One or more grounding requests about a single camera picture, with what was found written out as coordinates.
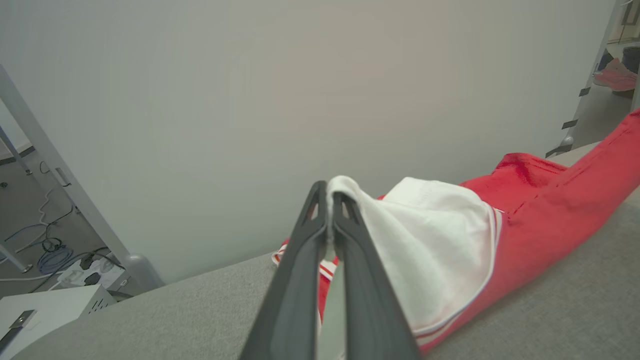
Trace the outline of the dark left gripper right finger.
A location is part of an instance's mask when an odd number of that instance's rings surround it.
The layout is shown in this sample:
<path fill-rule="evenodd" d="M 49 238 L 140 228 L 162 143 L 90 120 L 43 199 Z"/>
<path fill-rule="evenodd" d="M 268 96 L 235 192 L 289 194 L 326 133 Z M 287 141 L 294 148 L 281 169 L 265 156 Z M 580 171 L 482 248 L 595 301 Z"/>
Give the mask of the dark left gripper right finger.
<path fill-rule="evenodd" d="M 345 357 L 420 360 L 418 344 L 355 199 L 333 195 L 334 244 L 344 268 Z"/>

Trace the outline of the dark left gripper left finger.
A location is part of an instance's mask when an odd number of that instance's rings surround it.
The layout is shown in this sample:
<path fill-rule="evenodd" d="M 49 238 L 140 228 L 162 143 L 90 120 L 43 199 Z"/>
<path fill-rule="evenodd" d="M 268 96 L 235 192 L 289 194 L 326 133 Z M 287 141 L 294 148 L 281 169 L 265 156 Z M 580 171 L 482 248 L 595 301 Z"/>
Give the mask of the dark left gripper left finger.
<path fill-rule="evenodd" d="M 302 205 L 241 360 L 317 358 L 319 268 L 326 252 L 327 210 L 327 183 L 317 181 Z"/>

